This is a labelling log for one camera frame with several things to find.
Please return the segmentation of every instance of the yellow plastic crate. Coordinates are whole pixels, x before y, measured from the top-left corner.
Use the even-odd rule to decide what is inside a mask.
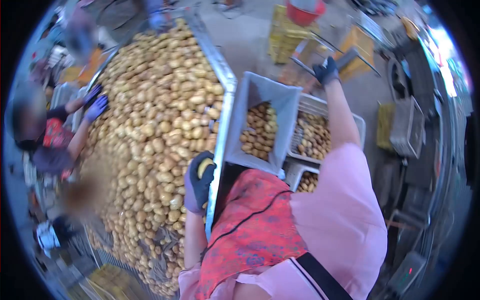
[[[390,143],[390,131],[395,114],[395,103],[380,104],[377,120],[377,146],[379,148],[394,151]]]
[[[311,37],[310,30],[319,33],[315,22],[307,27],[298,26],[288,19],[287,8],[277,4],[273,12],[268,46],[268,54],[274,63],[288,62],[298,44]]]
[[[369,64],[375,66],[373,63],[373,48],[375,43],[372,38],[363,32],[357,26],[352,26],[350,32],[347,34],[347,37],[340,46],[340,50],[346,52],[350,47],[356,46],[359,54],[368,61]],[[335,57],[340,57],[342,54],[340,52],[335,53]],[[349,78],[353,77],[358,73],[369,72],[371,71],[370,67],[364,63],[361,59],[355,58],[351,63],[348,64],[339,74],[342,81],[347,81]]]

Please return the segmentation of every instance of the crate of potatoes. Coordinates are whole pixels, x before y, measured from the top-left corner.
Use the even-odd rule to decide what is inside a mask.
[[[363,149],[365,121],[356,114],[352,115],[360,133],[360,144]],[[330,137],[327,102],[302,93],[288,155],[321,164],[331,150]]]
[[[301,87],[279,84],[245,72],[233,113],[225,149],[226,161],[281,173],[295,127]]]
[[[285,183],[294,192],[313,192],[317,188],[318,166],[306,165],[294,160],[285,163]]]

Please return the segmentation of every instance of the white plastic crate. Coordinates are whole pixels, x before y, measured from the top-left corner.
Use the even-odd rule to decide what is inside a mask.
[[[285,180],[283,180],[290,187],[291,191],[296,192],[300,184],[300,179],[305,172],[310,172],[318,174],[320,172],[319,168],[313,166],[307,166],[301,162],[294,160],[289,160],[285,162]]]
[[[245,72],[230,119],[225,160],[237,165],[262,170],[276,176],[282,172],[295,127],[301,87],[287,86],[252,72]],[[247,129],[247,111],[262,102],[270,102],[277,113],[278,131],[268,161],[241,150],[240,136]]]
[[[302,93],[300,95],[298,110],[313,114],[315,116],[324,116],[326,119],[328,119],[327,102],[325,100],[316,98],[308,94]],[[359,130],[360,145],[363,150],[363,146],[365,144],[365,133],[366,133],[365,120],[354,113],[352,113],[352,115],[353,115],[355,124],[357,125],[357,128]],[[295,126],[296,126],[296,130],[292,135],[290,147],[288,149],[288,155],[291,157],[298,158],[301,160],[306,160],[315,164],[321,164],[322,161],[319,159],[300,155],[300,152],[298,151],[298,145],[301,143],[301,140],[303,137],[303,129],[297,124]]]

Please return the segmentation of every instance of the black glove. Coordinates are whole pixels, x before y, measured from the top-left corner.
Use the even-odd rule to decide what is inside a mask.
[[[183,205],[196,215],[202,215],[204,213],[202,205],[208,201],[208,191],[210,190],[210,183],[213,180],[213,171],[216,168],[216,164],[214,163],[206,167],[202,179],[198,178],[198,166],[204,159],[213,159],[213,157],[213,153],[203,151],[192,160],[188,166],[187,173],[185,173],[184,182],[186,191]]]
[[[336,62],[333,57],[329,56],[327,58],[327,66],[322,65],[313,65],[313,71],[315,72],[315,77],[321,85],[325,86],[334,79],[340,80],[338,77],[338,69],[336,67]]]

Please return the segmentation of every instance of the purple glove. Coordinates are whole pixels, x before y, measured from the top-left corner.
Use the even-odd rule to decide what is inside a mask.
[[[90,108],[87,110],[85,113],[84,119],[92,123],[95,121],[98,116],[104,112],[104,110],[107,108],[107,103],[108,103],[108,97],[107,95],[103,95],[99,97],[95,102],[90,106]]]
[[[203,151],[197,155],[188,166],[187,173],[185,173],[183,178],[186,190],[183,205],[190,212],[201,216],[204,215],[202,205],[208,201],[208,191],[210,190],[210,183],[213,180],[213,171],[216,168],[216,164],[207,166],[202,179],[198,178],[198,166],[206,158],[213,159],[213,153]]]
[[[84,105],[87,104],[90,100],[97,97],[98,94],[102,91],[102,85],[97,84],[93,89],[84,97]]]

